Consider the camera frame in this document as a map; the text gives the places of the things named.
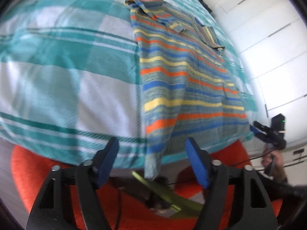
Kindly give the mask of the person's right hand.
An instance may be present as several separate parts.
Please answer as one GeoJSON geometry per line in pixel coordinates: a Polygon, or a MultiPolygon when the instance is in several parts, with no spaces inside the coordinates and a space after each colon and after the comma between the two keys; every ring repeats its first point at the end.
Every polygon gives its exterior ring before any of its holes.
{"type": "Polygon", "coordinates": [[[271,176],[273,177],[273,180],[278,183],[282,183],[287,178],[284,170],[283,156],[278,150],[269,150],[265,146],[261,164],[266,168],[271,163],[273,163],[271,167],[271,176]]]}

